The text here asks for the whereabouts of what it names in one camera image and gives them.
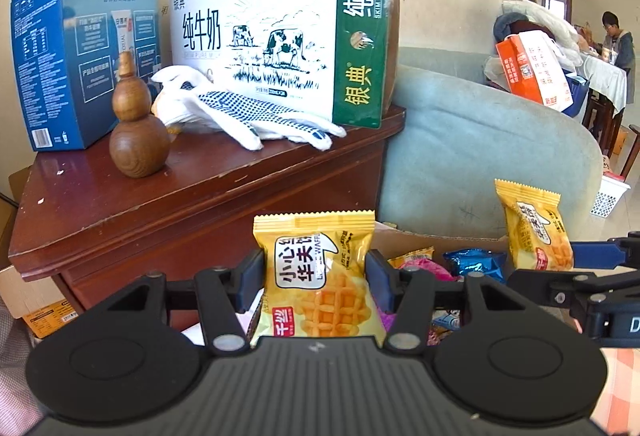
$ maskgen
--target red logo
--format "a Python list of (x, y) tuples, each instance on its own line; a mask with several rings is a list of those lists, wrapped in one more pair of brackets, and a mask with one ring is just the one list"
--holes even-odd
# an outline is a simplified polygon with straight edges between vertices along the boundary
[(545, 251), (536, 248), (536, 270), (546, 270), (546, 264), (549, 262)]
[(296, 332), (296, 325), (293, 321), (293, 308), (285, 306), (282, 308), (272, 308), (273, 315), (273, 336), (292, 337)]

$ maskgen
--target white plastic basket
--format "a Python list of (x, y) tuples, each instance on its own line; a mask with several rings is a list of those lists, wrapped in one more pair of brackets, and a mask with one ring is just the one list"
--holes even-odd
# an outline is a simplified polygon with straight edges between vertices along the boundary
[(618, 180), (614, 180), (608, 176), (602, 176), (600, 190), (596, 196), (596, 203), (593, 204), (591, 214), (606, 218), (611, 214), (613, 207), (622, 198), (627, 189), (631, 189), (630, 185)]

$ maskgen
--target cow illustration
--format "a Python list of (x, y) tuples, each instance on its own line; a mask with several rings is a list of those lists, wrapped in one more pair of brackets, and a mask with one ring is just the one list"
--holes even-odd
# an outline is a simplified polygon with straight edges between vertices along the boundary
[(246, 25), (234, 26), (234, 46), (253, 46), (254, 38), (251, 37), (249, 27)]
[(299, 28), (279, 28), (271, 30), (267, 48), (264, 51), (265, 64), (300, 67), (304, 55), (303, 33)]

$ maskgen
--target white work glove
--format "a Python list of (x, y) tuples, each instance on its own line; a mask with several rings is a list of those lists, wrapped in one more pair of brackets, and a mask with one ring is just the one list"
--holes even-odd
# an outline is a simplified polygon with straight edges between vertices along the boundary
[(331, 147), (331, 138), (325, 131), (337, 137), (347, 134), (342, 127), (311, 113), (216, 90), (202, 73), (190, 66), (168, 66), (152, 80), (162, 83), (156, 116), (166, 126), (178, 122), (206, 123), (222, 129), (251, 151), (262, 148), (260, 139), (285, 137), (325, 151)]

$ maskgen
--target barcode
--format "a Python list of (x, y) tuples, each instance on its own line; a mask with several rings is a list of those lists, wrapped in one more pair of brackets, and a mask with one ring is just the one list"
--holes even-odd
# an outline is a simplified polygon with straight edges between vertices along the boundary
[(31, 136), (33, 137), (33, 142), (36, 144), (36, 147), (53, 147), (49, 130), (46, 127), (44, 129), (34, 129), (31, 132)]
[(62, 318), (63, 322), (69, 322), (71, 319), (75, 319), (76, 317), (78, 317), (78, 314), (74, 311), (72, 311), (69, 315), (65, 315)]

